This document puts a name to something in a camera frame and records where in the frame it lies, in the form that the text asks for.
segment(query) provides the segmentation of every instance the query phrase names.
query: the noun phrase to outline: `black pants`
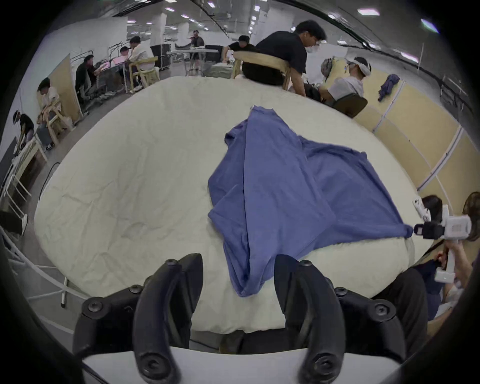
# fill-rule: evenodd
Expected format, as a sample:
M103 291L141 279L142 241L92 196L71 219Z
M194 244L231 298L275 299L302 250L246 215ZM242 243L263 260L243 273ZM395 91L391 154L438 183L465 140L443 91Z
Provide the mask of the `black pants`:
M22 221L15 213L0 211L0 226L8 232L22 234Z
M247 79L263 84L283 85L284 78L279 70L245 62L242 65L242 70Z
M384 299L395 305L396 315L405 334L407 357L417 352L427 339L427 292L415 269L407 269L373 299Z

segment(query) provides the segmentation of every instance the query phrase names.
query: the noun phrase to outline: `wooden chair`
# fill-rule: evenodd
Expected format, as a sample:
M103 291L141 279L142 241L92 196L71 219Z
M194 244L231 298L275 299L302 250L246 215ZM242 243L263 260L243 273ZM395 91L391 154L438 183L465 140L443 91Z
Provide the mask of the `wooden chair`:
M332 104L332 108L353 119L366 107L367 104L367 99L356 93L351 93L350 95L338 99Z
M240 66L242 62L247 62L251 64L263 65L265 67L278 69L285 76L283 81L283 89L288 90L288 84L290 83L290 65L287 61L279 59L275 56L264 55L263 53L257 52L234 52L233 57L235 58L235 64L233 66L232 79L235 79L240 73Z
M153 83L156 83L157 81L160 81L160 77L158 76L158 73L155 67L147 71L143 71L139 68L140 64L155 63L157 60L158 60L158 56L153 56L147 59L134 61L129 64L128 70L130 72L130 87L132 92L133 92L133 77L136 75L140 76L140 78L142 79L142 84L144 85L145 88L147 88L149 85L152 85ZM132 67L137 67L138 72L133 73Z
M67 130L71 131L72 130L72 121L63 116L59 111L58 111L58 105L60 104L60 99L56 100L53 102L53 104L45 109L43 115L44 119L47 123L47 128L48 128L48 133L50 133L50 137L55 145L59 144L59 141L57 139L57 133L53 129L53 123L56 121L60 121ZM51 119L49 119L50 112L54 112L55 116Z

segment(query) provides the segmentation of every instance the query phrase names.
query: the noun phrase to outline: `chair leg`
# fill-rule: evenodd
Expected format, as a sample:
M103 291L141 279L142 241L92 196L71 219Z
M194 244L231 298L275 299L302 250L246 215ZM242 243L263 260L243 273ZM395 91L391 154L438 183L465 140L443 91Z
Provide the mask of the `chair leg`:
M290 84L290 70L285 74L285 80L283 81L283 89L288 91L288 84Z
M48 119L47 119L47 128L48 128L48 133L50 133L50 138L52 139L55 146L57 146L59 144L59 140L57 139L57 134L53 130L52 126L50 125L50 121Z
M241 66L241 60L235 60L235 64L233 65L233 71L232 71L232 79L235 79L237 75L240 73L240 66Z

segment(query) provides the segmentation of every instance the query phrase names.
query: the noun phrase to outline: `white face mask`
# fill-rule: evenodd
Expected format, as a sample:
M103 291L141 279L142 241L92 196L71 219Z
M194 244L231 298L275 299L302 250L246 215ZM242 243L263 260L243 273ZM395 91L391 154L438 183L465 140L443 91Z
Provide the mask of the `white face mask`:
M307 53L316 53L316 52L318 52L318 48L320 48L320 46L314 45L312 47L306 47L305 49L306 49Z

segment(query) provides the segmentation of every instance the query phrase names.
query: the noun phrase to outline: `round table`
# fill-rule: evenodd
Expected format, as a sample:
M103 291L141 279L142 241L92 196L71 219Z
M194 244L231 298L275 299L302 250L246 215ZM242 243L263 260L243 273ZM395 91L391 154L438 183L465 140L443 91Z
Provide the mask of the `round table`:
M227 151L225 133L253 105L273 108L297 134L365 151L405 223L420 218L416 190L369 131L336 110L249 80L172 77L100 120L44 189L34 219L40 245L75 285L105 296L142 284L166 259L201 253L204 287L192 328L218 333L284 326L273 280L240 298L223 241L207 214L207 181ZM428 249L420 237L339 244L307 255L335 286L371 297Z

